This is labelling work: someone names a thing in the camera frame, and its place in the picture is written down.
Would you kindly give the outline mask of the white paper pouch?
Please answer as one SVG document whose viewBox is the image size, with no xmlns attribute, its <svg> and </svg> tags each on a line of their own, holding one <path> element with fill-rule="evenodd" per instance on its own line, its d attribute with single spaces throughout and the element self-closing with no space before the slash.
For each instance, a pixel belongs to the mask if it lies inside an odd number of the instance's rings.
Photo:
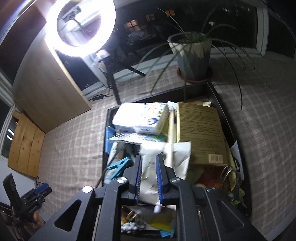
<svg viewBox="0 0 296 241">
<path fill-rule="evenodd" d="M 191 142 L 174 143 L 170 149 L 165 142 L 146 142 L 140 145 L 142 157 L 142 179 L 139 200 L 144 203 L 159 205 L 155 160 L 162 154 L 164 163 L 172 167 L 177 177 L 185 180 L 191 157 Z"/>
</svg>

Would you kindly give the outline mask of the blue clothes peg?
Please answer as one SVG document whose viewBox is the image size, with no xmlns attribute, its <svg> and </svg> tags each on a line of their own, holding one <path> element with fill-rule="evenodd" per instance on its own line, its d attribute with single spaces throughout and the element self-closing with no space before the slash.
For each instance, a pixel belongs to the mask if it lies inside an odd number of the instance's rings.
<svg viewBox="0 0 296 241">
<path fill-rule="evenodd" d="M 128 168 L 133 163 L 132 159 L 130 157 L 125 157 L 121 159 L 120 161 L 117 161 L 114 164 L 111 164 L 107 167 L 107 170 L 114 170 L 114 172 L 107 177 L 109 180 L 115 180 L 119 177 L 122 177 L 124 170 Z"/>
</svg>

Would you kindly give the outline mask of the yellow sticky note pad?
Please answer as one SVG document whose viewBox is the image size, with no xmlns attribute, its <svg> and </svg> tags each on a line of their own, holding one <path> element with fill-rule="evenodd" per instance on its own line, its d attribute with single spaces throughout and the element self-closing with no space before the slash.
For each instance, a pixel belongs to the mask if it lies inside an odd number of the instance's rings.
<svg viewBox="0 0 296 241">
<path fill-rule="evenodd" d="M 172 231 L 176 226 L 176 222 L 171 216 L 155 216 L 149 221 L 149 225 L 158 230 Z"/>
</svg>

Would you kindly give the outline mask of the black scissors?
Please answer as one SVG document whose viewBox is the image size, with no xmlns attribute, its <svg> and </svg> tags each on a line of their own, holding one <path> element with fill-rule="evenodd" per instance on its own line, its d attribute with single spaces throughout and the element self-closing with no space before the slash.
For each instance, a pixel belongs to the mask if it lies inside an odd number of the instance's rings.
<svg viewBox="0 0 296 241">
<path fill-rule="evenodd" d="M 222 190 L 230 199 L 233 205 L 244 204 L 240 191 L 242 183 L 241 176 L 232 166 L 224 166 L 220 178 L 218 179 L 218 189 Z"/>
</svg>

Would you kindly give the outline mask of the pine wood board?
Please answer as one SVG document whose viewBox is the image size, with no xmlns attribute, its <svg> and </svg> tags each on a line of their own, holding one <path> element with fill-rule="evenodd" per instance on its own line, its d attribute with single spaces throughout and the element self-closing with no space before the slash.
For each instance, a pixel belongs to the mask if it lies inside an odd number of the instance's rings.
<svg viewBox="0 0 296 241">
<path fill-rule="evenodd" d="M 13 112 L 17 119 L 16 130 L 12 140 L 8 167 L 26 176 L 36 178 L 45 133 L 23 113 Z"/>
</svg>

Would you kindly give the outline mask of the wooden chopstick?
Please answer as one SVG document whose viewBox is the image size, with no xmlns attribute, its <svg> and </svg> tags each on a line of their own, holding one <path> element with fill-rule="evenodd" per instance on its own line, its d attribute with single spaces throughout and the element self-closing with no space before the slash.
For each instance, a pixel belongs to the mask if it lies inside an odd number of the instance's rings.
<svg viewBox="0 0 296 241">
<path fill-rule="evenodd" d="M 171 168 L 173 168 L 173 151 L 174 151 L 175 137 L 176 137 L 175 111 L 172 108 L 170 110 L 168 143 L 167 143 L 167 152 L 166 152 L 166 164 L 168 167 L 171 167 Z"/>
</svg>

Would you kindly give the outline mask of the white tissue pack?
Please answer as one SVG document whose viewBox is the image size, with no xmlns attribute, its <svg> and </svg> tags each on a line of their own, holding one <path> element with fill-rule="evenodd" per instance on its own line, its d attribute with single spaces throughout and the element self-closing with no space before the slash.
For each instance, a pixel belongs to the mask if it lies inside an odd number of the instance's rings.
<svg viewBox="0 0 296 241">
<path fill-rule="evenodd" d="M 116 130 L 159 135 L 169 116 L 167 103 L 125 102 L 120 105 L 112 124 Z"/>
</svg>

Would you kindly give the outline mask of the gold book box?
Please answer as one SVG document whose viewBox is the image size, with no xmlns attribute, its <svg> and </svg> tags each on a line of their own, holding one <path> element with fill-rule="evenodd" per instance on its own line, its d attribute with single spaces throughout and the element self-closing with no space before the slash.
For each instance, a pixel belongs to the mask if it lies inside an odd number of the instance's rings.
<svg viewBox="0 0 296 241">
<path fill-rule="evenodd" d="M 213 107 L 178 102 L 177 141 L 191 143 L 194 164 L 228 164 L 220 118 Z"/>
</svg>

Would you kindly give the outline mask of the black power strip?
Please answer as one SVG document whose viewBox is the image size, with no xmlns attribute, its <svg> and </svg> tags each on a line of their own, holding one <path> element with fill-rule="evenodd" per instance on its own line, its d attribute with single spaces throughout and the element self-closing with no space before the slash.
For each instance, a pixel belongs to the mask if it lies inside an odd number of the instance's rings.
<svg viewBox="0 0 296 241">
<path fill-rule="evenodd" d="M 105 97 L 104 94 L 98 94 L 98 95 L 94 95 L 90 100 L 92 100 L 92 101 L 101 100 L 104 97 Z"/>
</svg>

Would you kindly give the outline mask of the black tripod stand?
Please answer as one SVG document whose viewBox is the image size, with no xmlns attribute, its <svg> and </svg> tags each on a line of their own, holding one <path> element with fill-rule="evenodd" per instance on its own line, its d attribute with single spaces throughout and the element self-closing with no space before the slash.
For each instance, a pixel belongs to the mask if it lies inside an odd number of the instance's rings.
<svg viewBox="0 0 296 241">
<path fill-rule="evenodd" d="M 146 77 L 146 74 L 122 61 L 117 60 L 106 49 L 100 49 L 100 51 L 97 52 L 97 57 L 100 58 L 99 62 L 103 63 L 106 67 L 106 71 L 103 74 L 106 77 L 107 86 L 113 91 L 116 103 L 121 105 L 121 99 L 117 89 L 118 79 L 127 76 L 132 77 L 134 74 Z"/>
</svg>

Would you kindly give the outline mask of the potted plant white pot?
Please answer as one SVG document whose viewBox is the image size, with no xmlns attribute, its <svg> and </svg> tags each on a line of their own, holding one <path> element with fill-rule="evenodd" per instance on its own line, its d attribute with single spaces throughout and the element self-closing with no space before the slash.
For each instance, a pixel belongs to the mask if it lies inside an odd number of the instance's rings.
<svg viewBox="0 0 296 241">
<path fill-rule="evenodd" d="M 238 75 L 234 64 L 227 54 L 231 50 L 246 69 L 246 61 L 255 61 L 245 47 L 253 47 L 243 38 L 253 34 L 247 29 L 247 20 L 254 25 L 254 11 L 250 6 L 239 1 L 185 1 L 165 6 L 159 4 L 154 10 L 155 18 L 149 27 L 161 40 L 152 44 L 142 56 L 140 64 L 152 61 L 147 69 L 149 75 L 156 66 L 163 64 L 158 76 L 153 81 L 150 93 L 173 63 L 181 72 L 186 82 L 206 81 L 210 76 L 210 56 L 215 50 L 225 59 L 225 66 L 230 66 L 235 80 Z"/>
</svg>

